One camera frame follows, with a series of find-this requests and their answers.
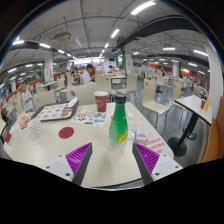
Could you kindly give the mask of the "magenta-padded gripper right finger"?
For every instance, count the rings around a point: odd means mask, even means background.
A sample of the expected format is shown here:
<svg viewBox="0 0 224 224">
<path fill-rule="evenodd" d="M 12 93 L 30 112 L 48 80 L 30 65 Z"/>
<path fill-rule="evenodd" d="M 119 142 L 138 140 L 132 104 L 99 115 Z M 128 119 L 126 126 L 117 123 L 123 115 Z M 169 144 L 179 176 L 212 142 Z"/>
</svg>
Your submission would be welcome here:
<svg viewBox="0 0 224 224">
<path fill-rule="evenodd" d="M 133 144 L 132 153 L 145 185 L 182 169 L 182 166 L 169 155 L 159 155 L 138 143 Z"/>
</svg>

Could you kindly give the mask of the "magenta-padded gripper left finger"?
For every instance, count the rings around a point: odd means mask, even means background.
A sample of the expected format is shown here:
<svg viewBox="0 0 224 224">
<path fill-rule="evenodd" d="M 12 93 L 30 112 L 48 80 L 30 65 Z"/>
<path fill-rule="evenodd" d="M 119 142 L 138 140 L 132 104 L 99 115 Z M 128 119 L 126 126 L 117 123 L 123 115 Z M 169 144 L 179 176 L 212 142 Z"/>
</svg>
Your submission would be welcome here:
<svg viewBox="0 0 224 224">
<path fill-rule="evenodd" d="M 87 143 L 67 155 L 57 155 L 45 166 L 45 170 L 76 185 L 81 185 L 91 154 L 92 144 Z"/>
</svg>

